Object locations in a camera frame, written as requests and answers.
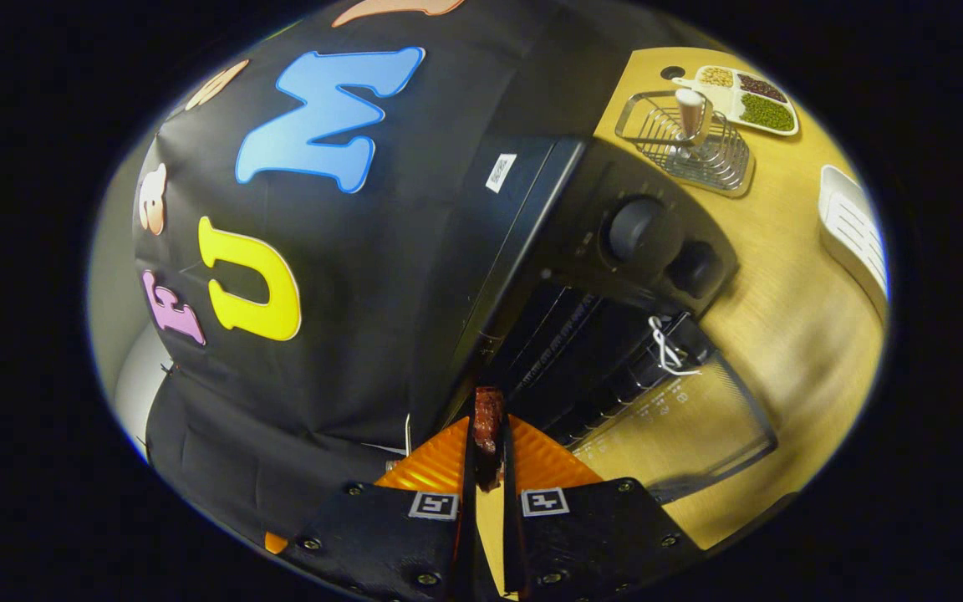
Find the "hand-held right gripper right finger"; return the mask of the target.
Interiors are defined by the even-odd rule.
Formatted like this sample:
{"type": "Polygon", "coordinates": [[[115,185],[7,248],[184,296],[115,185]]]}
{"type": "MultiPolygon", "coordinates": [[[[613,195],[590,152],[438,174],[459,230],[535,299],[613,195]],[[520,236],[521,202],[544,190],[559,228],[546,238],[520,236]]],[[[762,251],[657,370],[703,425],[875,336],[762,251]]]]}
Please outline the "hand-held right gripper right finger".
{"type": "Polygon", "coordinates": [[[505,460],[503,579],[521,599],[617,599],[704,558],[645,485],[604,479],[518,416],[505,460]]]}

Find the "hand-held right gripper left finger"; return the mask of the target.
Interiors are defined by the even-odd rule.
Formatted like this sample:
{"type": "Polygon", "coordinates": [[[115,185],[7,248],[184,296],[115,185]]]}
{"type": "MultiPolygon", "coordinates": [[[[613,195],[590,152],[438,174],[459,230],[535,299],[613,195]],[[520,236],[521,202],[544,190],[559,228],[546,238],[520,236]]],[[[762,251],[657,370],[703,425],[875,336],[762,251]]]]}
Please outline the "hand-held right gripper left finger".
{"type": "Polygon", "coordinates": [[[470,601],[477,562],[473,420],[466,416],[372,483],[344,482],[264,548],[367,601],[470,601]]]}

